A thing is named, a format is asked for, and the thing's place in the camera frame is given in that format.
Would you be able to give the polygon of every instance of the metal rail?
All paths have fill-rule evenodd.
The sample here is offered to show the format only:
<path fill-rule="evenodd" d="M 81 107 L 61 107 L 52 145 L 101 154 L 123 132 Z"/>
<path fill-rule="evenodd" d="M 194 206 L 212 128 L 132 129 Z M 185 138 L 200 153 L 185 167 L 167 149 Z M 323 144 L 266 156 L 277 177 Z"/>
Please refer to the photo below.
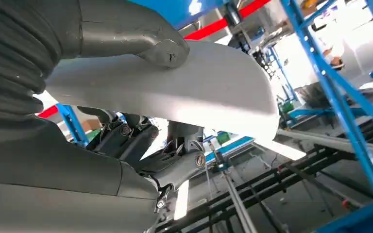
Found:
<path fill-rule="evenodd" d="M 355 149 L 353 148 L 351 141 L 345 138 L 332 137 L 324 134 L 303 132 L 298 130 L 286 131 L 279 129 L 277 131 L 277 134 L 299 140 L 310 141 L 318 145 L 334 148 L 348 153 L 355 152 Z M 373 154 L 373 144 L 367 143 L 367 146 L 368 150 Z"/>
<path fill-rule="evenodd" d="M 231 177 L 229 177 L 229 174 L 225 171 L 223 171 L 222 174 L 226 180 L 226 183 L 228 186 L 228 192 L 231 196 L 232 202 L 234 203 L 235 210 L 242 224 L 244 232 L 245 233 L 257 233 L 256 228 L 254 224 L 252 223 L 252 220 L 247 212 L 247 209 L 245 208 L 244 203 L 242 202 L 237 190 L 234 187 L 234 184 L 232 183 Z"/>

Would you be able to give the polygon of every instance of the red beam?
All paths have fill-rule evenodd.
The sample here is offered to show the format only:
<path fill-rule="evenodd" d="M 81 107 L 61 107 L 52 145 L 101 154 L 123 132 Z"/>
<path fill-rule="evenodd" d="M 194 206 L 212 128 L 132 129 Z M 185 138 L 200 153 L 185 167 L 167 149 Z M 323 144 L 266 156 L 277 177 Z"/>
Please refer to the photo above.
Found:
<path fill-rule="evenodd" d="M 255 0 L 242 8 L 239 13 L 243 18 L 246 18 L 249 16 L 251 13 L 254 11 L 258 10 L 259 8 L 263 7 L 265 4 L 267 4 L 270 0 Z M 227 27 L 228 23 L 227 21 L 223 18 L 220 19 L 214 23 L 211 23 L 210 25 L 201 28 L 197 30 L 196 32 L 193 32 L 184 38 L 187 40 L 200 40 L 202 38 L 205 38 L 213 33 L 216 33 L 219 30 L 222 30 L 223 28 Z"/>
<path fill-rule="evenodd" d="M 49 118 L 50 116 L 57 114 L 59 112 L 56 105 L 52 105 L 51 107 L 45 109 L 42 111 L 42 113 L 38 114 L 38 117 L 40 118 Z"/>

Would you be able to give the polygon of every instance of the cable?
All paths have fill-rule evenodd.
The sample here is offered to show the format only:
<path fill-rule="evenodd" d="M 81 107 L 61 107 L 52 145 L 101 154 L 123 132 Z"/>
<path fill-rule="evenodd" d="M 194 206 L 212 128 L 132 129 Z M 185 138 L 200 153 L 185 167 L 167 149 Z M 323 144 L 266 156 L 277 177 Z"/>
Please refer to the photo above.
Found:
<path fill-rule="evenodd" d="M 151 177 L 151 179 L 153 179 L 153 181 L 155 181 L 156 186 L 158 186 L 158 191 L 160 191 L 162 188 L 161 188 L 161 184 L 159 183 L 159 180 L 155 178 L 153 175 L 149 175 L 149 176 Z"/>
<path fill-rule="evenodd" d="M 277 158 L 278 158 L 278 153 L 275 153 L 275 159 L 272 160 L 271 165 L 270 165 L 271 169 L 272 169 L 273 163 L 277 160 Z"/>

